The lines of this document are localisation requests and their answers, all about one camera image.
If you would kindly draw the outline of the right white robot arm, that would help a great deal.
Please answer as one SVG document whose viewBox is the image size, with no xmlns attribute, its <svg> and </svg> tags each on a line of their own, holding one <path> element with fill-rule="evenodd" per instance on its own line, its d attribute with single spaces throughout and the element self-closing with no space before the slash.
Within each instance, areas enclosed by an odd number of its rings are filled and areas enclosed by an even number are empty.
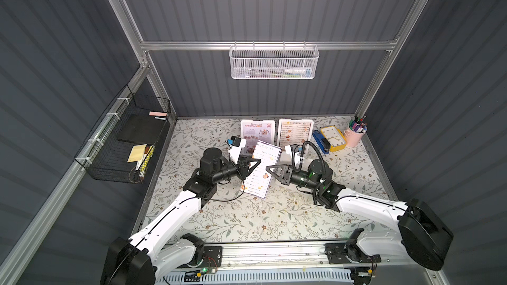
<svg viewBox="0 0 507 285">
<path fill-rule="evenodd" d="M 350 261 L 392 255 L 409 257 L 425 269 L 443 268 L 454 235 L 427 203 L 418 199 L 404 202 L 371 197 L 334 182 L 334 171 L 321 155 L 303 170 L 306 148 L 310 145 L 310 141 L 291 145 L 290 164 L 270 165 L 266 171 L 285 186 L 307 188 L 316 206 L 365 217 L 390 229 L 380 233 L 355 229 L 345 244 Z"/>
</svg>

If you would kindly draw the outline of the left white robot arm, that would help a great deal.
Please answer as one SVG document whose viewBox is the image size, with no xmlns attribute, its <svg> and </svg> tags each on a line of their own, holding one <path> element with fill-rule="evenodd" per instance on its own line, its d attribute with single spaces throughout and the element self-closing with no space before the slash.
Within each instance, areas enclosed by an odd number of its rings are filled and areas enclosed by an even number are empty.
<svg viewBox="0 0 507 285">
<path fill-rule="evenodd" d="M 177 198 L 144 229 L 128 239 L 114 240 L 106 255 L 101 284 L 155 284 L 182 265 L 196 267 L 203 257 L 204 241 L 184 234 L 175 244 L 168 241 L 182 225 L 213 201 L 219 183 L 237 177 L 245 180 L 261 164 L 231 149 L 225 158 L 218 148 L 206 149 Z"/>
</svg>

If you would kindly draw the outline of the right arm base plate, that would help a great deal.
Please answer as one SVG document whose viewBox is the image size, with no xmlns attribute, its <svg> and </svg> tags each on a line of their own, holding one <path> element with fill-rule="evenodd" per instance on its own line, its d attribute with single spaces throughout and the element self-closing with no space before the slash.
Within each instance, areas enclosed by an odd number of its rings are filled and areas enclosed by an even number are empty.
<svg viewBox="0 0 507 285">
<path fill-rule="evenodd" d="M 324 253 L 326 254 L 329 264 L 377 264 L 382 261 L 379 255 L 368 256 L 360 250 L 357 245 L 347 245 L 346 242 L 330 242 L 326 243 L 324 246 Z"/>
</svg>

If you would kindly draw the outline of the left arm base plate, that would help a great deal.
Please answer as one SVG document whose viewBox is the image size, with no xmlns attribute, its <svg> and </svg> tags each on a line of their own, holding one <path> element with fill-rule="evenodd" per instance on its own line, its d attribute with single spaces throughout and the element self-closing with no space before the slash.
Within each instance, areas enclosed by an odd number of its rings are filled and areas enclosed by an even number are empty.
<svg viewBox="0 0 507 285">
<path fill-rule="evenodd" d="M 185 265 L 184 268 L 210 268 L 221 267 L 223 258 L 223 246 L 220 245 L 205 245 L 203 248 L 198 249 L 194 258 Z"/>
</svg>

